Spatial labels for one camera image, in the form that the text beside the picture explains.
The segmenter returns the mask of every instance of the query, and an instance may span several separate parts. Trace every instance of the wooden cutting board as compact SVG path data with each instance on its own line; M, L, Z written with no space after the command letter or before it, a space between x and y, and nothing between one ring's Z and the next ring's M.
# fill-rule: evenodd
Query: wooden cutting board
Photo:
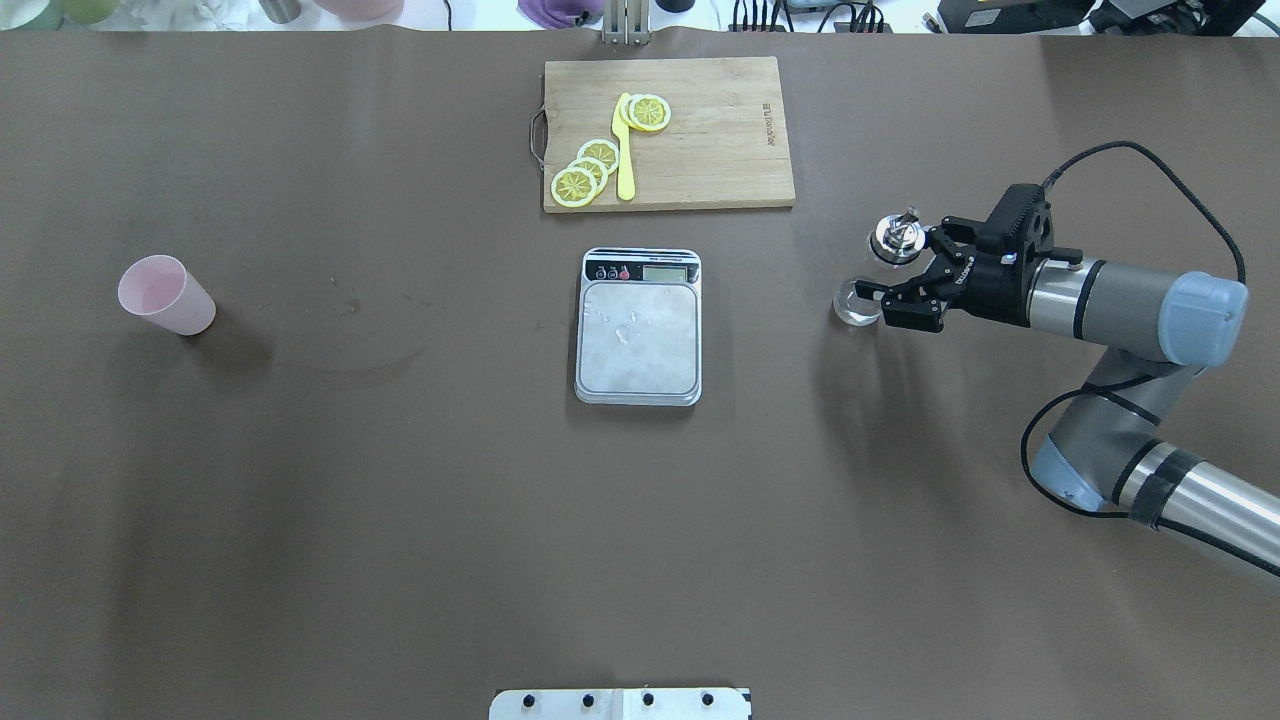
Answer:
M558 205L552 177L588 140L617 142L611 119L623 92L660 95L671 104L664 129L631 131L635 199L618 200L614 173L590 205ZM544 100L548 213L795 205L777 58L547 63Z

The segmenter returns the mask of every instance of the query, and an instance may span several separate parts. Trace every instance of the blue joint cap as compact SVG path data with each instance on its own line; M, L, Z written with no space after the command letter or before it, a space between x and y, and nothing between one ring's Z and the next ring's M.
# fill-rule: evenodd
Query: blue joint cap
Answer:
M1036 454L1032 477L1044 486L1044 489L1080 510L1097 511L1107 501L1066 461L1052 437L1046 437L1044 445Z
M1160 348L1179 365L1216 368L1231 355L1240 334L1249 290L1208 273L1187 273L1160 306Z

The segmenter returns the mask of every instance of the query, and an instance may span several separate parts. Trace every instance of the metal clamp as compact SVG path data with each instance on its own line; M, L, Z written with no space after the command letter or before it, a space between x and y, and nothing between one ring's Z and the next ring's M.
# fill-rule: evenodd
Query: metal clamp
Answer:
M650 0L604 0L600 38L605 45L649 45Z
M503 691L489 720L750 720L749 688L584 688Z

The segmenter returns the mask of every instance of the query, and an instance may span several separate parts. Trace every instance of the digital kitchen scale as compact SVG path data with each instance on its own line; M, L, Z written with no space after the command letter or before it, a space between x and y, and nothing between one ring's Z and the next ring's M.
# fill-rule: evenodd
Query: digital kitchen scale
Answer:
M596 247L582 256L582 402L689 406L703 395L703 261L690 250Z

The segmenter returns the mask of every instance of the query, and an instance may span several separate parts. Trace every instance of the cutting board handle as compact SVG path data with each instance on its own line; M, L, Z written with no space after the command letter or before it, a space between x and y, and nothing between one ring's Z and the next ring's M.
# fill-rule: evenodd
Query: cutting board handle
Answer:
M543 119L543 123L541 123L543 124L541 141L539 141L539 137L538 137L538 118ZM534 160L538 161L538 169L543 170L543 172L547 172L547 161L543 160L543 156L547 155L547 141L548 141L548 138L549 138L549 133L548 133L548 129L547 129L547 104L543 102L538 108L538 111L534 113L534 117L529 118L529 154L534 156Z

